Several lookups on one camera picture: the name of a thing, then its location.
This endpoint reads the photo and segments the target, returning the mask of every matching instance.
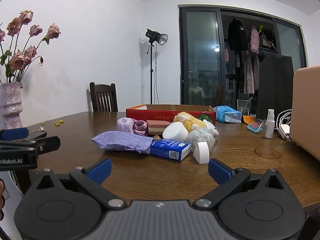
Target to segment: hand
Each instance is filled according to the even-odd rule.
[[[5,203],[5,200],[4,200],[4,197],[3,197],[3,192],[4,192],[4,182],[2,179],[0,179],[0,221],[4,218],[4,213],[2,211],[2,208],[4,206],[4,203]]]

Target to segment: blue package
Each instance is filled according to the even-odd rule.
[[[151,144],[151,154],[166,159],[181,162],[191,150],[191,144],[167,139],[154,141]]]
[[[216,120],[219,122],[241,122],[241,112],[229,106],[216,106]]]

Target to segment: gray ribbed plate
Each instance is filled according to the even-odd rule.
[[[132,201],[110,211],[83,240],[237,240],[209,211],[193,209],[186,200]]]

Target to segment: vase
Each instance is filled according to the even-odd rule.
[[[3,116],[6,129],[21,128],[20,113],[21,88],[20,82],[3,83],[0,85],[0,115]]]

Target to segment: yellow plush toy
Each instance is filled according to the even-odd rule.
[[[204,122],[196,119],[191,114],[186,112],[179,113],[173,119],[173,122],[182,122],[183,126],[187,129],[188,133],[191,133],[192,130],[195,130],[198,127],[205,127]]]

